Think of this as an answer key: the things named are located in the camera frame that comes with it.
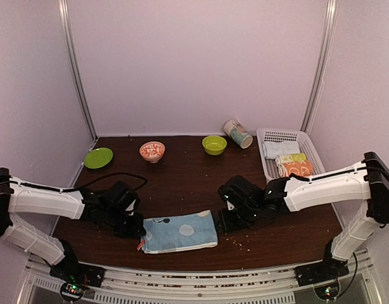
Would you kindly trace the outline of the blue mickey dotted towel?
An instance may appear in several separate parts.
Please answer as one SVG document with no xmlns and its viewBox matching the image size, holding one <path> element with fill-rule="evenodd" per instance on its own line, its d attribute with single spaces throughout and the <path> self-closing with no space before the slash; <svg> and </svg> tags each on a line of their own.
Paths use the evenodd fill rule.
<svg viewBox="0 0 389 304">
<path fill-rule="evenodd" d="M 145 254 L 163 254 L 213 248 L 218 235 L 210 210 L 174 217 L 147 218 L 146 234 L 137 250 Z"/>
</svg>

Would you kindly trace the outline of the light blue folded towel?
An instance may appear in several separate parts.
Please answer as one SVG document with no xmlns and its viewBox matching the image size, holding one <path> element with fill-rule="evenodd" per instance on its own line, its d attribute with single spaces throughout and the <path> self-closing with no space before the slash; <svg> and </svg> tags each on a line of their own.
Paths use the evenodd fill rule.
<svg viewBox="0 0 389 304">
<path fill-rule="evenodd" d="M 262 143 L 262 150 L 266 159 L 275 159 L 279 155 L 300 153 L 300 148 L 296 141 L 264 141 Z"/>
</svg>

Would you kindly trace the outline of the circuit board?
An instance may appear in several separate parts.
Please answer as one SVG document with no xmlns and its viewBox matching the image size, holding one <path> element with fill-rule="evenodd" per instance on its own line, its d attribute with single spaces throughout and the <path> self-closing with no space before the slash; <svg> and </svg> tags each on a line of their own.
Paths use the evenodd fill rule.
<svg viewBox="0 0 389 304">
<path fill-rule="evenodd" d="M 340 283 L 331 282 L 314 286 L 315 295 L 324 301 L 333 301 L 340 293 Z"/>
<path fill-rule="evenodd" d="M 60 287 L 60 296 L 67 302 L 74 303 L 79 301 L 88 290 L 85 286 L 77 284 L 63 283 Z"/>
</svg>

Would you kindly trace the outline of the white perforated plastic basket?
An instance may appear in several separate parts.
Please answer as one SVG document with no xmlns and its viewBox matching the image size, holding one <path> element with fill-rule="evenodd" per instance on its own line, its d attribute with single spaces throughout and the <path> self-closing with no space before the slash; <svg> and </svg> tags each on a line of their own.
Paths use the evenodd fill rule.
<svg viewBox="0 0 389 304">
<path fill-rule="evenodd" d="M 308 134 L 299 130 L 259 128 L 256 131 L 258 148 L 266 182 L 279 178 L 279 172 L 274 160 L 268 160 L 264 156 L 262 143 L 271 141 L 280 143 L 283 141 L 295 141 L 298 143 L 300 152 L 304 153 L 313 165 L 314 175 L 325 173 L 324 165 Z"/>
</svg>

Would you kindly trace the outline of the green plastic bowl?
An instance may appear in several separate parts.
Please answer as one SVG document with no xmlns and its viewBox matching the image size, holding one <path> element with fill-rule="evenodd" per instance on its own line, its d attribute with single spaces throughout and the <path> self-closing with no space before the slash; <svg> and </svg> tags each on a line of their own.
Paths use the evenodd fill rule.
<svg viewBox="0 0 389 304">
<path fill-rule="evenodd" d="M 221 136 L 207 136 L 203 138 L 202 146 L 206 154 L 217 156 L 223 154 L 227 141 Z"/>
</svg>

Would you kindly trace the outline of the orange bunny towel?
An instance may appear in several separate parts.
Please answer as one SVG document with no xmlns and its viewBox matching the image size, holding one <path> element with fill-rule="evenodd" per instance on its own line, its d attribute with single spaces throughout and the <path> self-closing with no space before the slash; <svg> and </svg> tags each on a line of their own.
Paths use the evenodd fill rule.
<svg viewBox="0 0 389 304">
<path fill-rule="evenodd" d="M 278 172 L 281 177 L 289 177 L 291 174 L 307 177 L 314 173 L 314 168 L 311 162 L 305 160 L 305 161 L 296 161 L 290 163 L 282 163 L 278 167 Z"/>
</svg>

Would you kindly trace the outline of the tall illustrated ceramic cup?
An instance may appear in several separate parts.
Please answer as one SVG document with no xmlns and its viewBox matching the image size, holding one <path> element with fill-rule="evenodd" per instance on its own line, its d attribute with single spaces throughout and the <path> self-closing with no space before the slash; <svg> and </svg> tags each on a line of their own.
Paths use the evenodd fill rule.
<svg viewBox="0 0 389 304">
<path fill-rule="evenodd" d="M 241 148 L 248 148 L 253 137 L 248 131 L 237 121 L 229 120 L 224 124 L 224 132 Z"/>
</svg>

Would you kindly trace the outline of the aluminium frame post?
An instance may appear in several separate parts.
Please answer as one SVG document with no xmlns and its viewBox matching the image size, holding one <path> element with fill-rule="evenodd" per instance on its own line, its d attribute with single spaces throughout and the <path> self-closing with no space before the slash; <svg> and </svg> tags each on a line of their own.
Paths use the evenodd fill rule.
<svg viewBox="0 0 389 304">
<path fill-rule="evenodd" d="M 76 54 L 75 44 L 73 41 L 72 26 L 71 26 L 71 20 L 70 20 L 70 15 L 68 10 L 68 1 L 58 0 L 58 9 L 59 9 L 61 25 L 65 37 L 65 43 L 67 45 L 68 59 L 70 62 L 70 69 L 72 73 L 73 83 L 82 110 L 82 116 L 87 125 L 87 129 L 89 131 L 89 135 L 91 139 L 93 141 L 96 141 L 98 139 L 98 135 L 93 124 L 92 115 L 89 110 L 89 106 L 87 104 L 86 94 L 84 91 L 79 64 L 77 61 L 77 54 Z"/>
<path fill-rule="evenodd" d="M 336 27 L 336 14 L 338 10 L 338 1 L 327 1 L 326 15 L 322 31 L 321 46 L 317 59 L 316 71 L 314 73 L 313 83 L 303 118 L 301 131 L 310 133 L 314 124 L 322 89 L 324 88 L 324 75 L 330 61 L 331 50 Z"/>
</svg>

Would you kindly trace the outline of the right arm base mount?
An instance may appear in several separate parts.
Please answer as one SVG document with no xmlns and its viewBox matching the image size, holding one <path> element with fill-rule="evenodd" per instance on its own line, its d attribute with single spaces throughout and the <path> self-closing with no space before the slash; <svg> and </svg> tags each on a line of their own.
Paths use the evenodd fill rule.
<svg viewBox="0 0 389 304">
<path fill-rule="evenodd" d="M 317 284 L 330 281 L 349 274 L 348 260 L 337 260 L 331 253 L 331 243 L 324 249 L 324 256 L 320 262 L 298 266 L 294 269 L 299 286 Z"/>
</svg>

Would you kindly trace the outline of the green plastic plate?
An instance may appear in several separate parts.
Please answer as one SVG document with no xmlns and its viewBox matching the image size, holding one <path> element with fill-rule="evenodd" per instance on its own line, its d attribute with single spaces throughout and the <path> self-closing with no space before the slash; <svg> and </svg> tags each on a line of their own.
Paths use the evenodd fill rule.
<svg viewBox="0 0 389 304">
<path fill-rule="evenodd" d="M 113 159 L 113 151 L 110 148 L 95 148 L 88 152 L 84 158 L 84 166 L 89 169 L 103 168 Z"/>
</svg>

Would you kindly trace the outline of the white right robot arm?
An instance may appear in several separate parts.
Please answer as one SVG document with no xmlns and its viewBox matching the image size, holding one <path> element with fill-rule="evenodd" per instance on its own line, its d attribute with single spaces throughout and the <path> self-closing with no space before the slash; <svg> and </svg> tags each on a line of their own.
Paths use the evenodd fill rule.
<svg viewBox="0 0 389 304">
<path fill-rule="evenodd" d="M 361 200 L 362 205 L 342 232 L 329 243 L 317 264 L 321 279 L 332 278 L 354 251 L 381 227 L 389 224 L 389 169 L 375 152 L 349 167 L 319 175 L 290 174 L 270 180 L 265 188 L 236 175 L 218 194 L 226 207 L 218 212 L 217 230 L 228 233 L 265 227 L 286 213 L 340 201 Z"/>
</svg>

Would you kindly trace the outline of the left aluminium frame post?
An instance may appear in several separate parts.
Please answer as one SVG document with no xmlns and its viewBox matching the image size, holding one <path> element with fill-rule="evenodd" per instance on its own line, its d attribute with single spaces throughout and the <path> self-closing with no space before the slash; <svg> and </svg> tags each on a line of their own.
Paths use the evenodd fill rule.
<svg viewBox="0 0 389 304">
<path fill-rule="evenodd" d="M 87 104 L 86 94 L 84 91 L 79 64 L 77 61 L 77 54 L 76 54 L 75 44 L 73 41 L 72 26 L 71 26 L 71 20 L 70 20 L 70 15 L 68 10 L 68 1 L 58 0 L 58 9 L 59 9 L 61 25 L 65 37 L 65 43 L 67 45 L 68 59 L 70 62 L 70 69 L 72 73 L 73 83 L 82 110 L 82 116 L 87 125 L 87 129 L 89 131 L 89 135 L 91 139 L 93 141 L 96 141 L 98 139 L 98 135 L 93 124 L 92 115 L 89 110 L 89 106 Z"/>
</svg>

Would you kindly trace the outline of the right circuit board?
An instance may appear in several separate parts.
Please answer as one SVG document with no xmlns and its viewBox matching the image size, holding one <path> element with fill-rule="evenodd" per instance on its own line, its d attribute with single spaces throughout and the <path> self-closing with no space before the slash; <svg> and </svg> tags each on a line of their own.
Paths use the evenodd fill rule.
<svg viewBox="0 0 389 304">
<path fill-rule="evenodd" d="M 340 283 L 331 282 L 314 286 L 315 295 L 324 301 L 333 301 L 340 293 Z"/>
</svg>

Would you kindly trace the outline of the right aluminium frame post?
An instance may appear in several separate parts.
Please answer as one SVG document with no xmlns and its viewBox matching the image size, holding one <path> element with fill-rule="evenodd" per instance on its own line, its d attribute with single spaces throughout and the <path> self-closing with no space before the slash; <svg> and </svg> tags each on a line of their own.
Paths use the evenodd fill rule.
<svg viewBox="0 0 389 304">
<path fill-rule="evenodd" d="M 336 27 L 336 14 L 338 10 L 338 1 L 327 1 L 326 15 L 322 31 L 321 46 L 317 59 L 316 71 L 314 73 L 313 83 L 303 118 L 301 131 L 310 133 L 314 124 L 322 89 L 324 88 L 324 75 L 330 61 L 331 50 Z"/>
</svg>

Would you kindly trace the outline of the front aluminium rail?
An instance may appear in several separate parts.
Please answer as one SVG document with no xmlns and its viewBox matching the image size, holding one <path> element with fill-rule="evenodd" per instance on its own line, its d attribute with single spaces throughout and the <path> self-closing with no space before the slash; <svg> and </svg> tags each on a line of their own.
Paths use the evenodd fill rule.
<svg viewBox="0 0 389 304">
<path fill-rule="evenodd" d="M 104 268 L 100 287 L 80 303 L 327 303 L 325 290 L 337 287 L 335 303 L 382 303 L 376 271 L 367 250 L 348 262 L 349 274 L 301 286 L 296 265 L 221 272 L 162 272 Z"/>
</svg>

